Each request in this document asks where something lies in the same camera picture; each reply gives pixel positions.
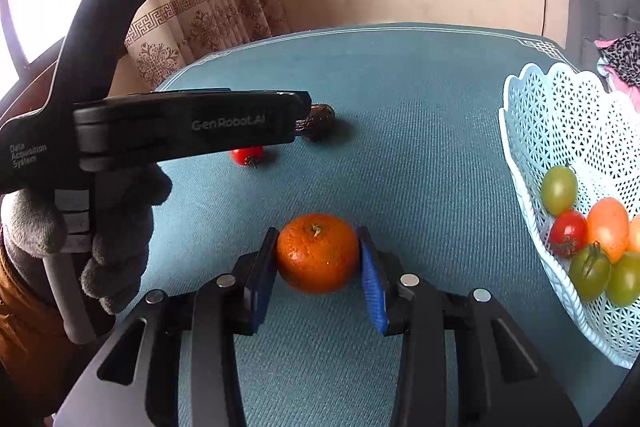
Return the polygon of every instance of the white plastic basket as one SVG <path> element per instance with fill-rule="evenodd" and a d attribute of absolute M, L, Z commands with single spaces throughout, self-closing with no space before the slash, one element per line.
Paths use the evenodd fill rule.
<path fill-rule="evenodd" d="M 640 299 L 627 308 L 615 308 L 606 295 L 580 302 L 568 262 L 548 249 L 554 218 L 542 205 L 540 183 L 552 166 L 569 164 L 578 178 L 574 207 L 585 216 L 608 196 L 630 217 L 640 214 L 640 114 L 624 93 L 606 93 L 595 74 L 559 62 L 547 74 L 527 64 L 520 76 L 508 76 L 498 119 L 518 203 L 556 295 L 594 346 L 630 368 L 640 351 Z"/>

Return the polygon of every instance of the blue tablecloth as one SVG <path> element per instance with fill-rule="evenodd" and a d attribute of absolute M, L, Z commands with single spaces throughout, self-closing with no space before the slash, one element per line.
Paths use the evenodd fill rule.
<path fill-rule="evenodd" d="M 274 147 L 275 160 L 257 170 L 228 153 L 164 163 L 174 190 L 155 213 L 141 295 L 196 289 L 255 250 L 267 227 L 337 214 L 367 225 L 380 248 L 441 289 L 490 289 L 590 421 L 626 372 L 581 336 L 553 293 L 498 131 L 505 77 L 528 62 L 546 70 L 561 52 L 505 30 L 381 25 L 256 42 L 178 72 L 161 89 L 308 90 L 348 130 L 326 144 Z M 400 346 L 370 325 L 357 281 L 310 297 L 277 279 L 265 324 L 236 339 L 248 425 L 387 425 Z M 185 374 L 180 385 L 187 425 Z M 449 408 L 454 418 L 453 400 Z"/>

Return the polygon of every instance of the gray handle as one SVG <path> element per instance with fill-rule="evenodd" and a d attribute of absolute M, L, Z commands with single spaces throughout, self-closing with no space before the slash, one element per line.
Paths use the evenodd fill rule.
<path fill-rule="evenodd" d="M 49 279 L 66 336 L 74 344 L 88 344 L 95 340 L 95 331 L 82 302 L 78 277 L 69 253 L 47 255 L 44 269 Z"/>

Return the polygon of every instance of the orange cherry tomato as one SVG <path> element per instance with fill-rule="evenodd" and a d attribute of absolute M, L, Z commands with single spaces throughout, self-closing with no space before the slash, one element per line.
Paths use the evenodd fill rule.
<path fill-rule="evenodd" d="M 616 263 L 629 243 L 629 216 L 615 198 L 604 198 L 587 216 L 587 243 L 599 243 L 609 260 Z"/>
<path fill-rule="evenodd" d="M 640 216 L 636 216 L 629 223 L 629 251 L 640 253 Z"/>

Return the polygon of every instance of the brown jacket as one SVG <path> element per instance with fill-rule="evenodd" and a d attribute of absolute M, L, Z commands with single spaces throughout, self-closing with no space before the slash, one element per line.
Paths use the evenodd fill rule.
<path fill-rule="evenodd" d="M 33 417 L 44 418 L 62 404 L 76 349 L 58 309 L 34 296 L 9 263 L 0 230 L 0 361 Z"/>

